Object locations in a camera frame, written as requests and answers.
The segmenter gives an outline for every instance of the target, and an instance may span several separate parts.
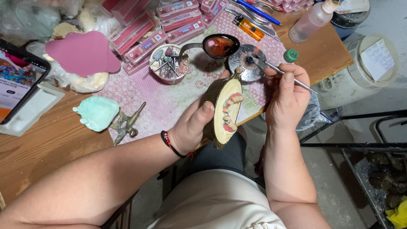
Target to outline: phone stand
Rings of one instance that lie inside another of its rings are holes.
[[[37,87],[11,120],[0,125],[0,133],[20,137],[65,95],[59,88],[47,82],[41,82]]]

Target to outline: lighter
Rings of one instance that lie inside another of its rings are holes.
[[[239,28],[241,28],[243,31],[245,31],[247,34],[252,36],[257,41],[261,41],[261,39],[264,37],[264,33],[258,30],[252,23],[247,21],[244,17],[236,16],[233,19],[233,23],[237,25]]]

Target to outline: yellow cloth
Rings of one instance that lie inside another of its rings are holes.
[[[401,198],[401,203],[396,209],[386,210],[385,213],[395,229],[407,227],[407,196]]]

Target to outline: bracelet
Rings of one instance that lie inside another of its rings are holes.
[[[180,158],[186,158],[186,155],[181,155],[171,144],[170,144],[170,139],[168,138],[168,131],[161,131],[161,138],[164,141],[164,143]]]

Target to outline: blue pen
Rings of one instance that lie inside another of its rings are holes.
[[[251,4],[245,2],[245,0],[231,0],[236,2],[237,4],[243,5],[245,7],[247,7],[248,9],[250,9],[251,11],[255,12],[256,14],[264,17],[265,19],[271,21],[272,23],[276,24],[276,25],[281,25],[281,23],[279,21],[277,21],[276,19],[270,17],[268,14],[266,14],[265,12],[259,10],[258,8],[252,6]]]

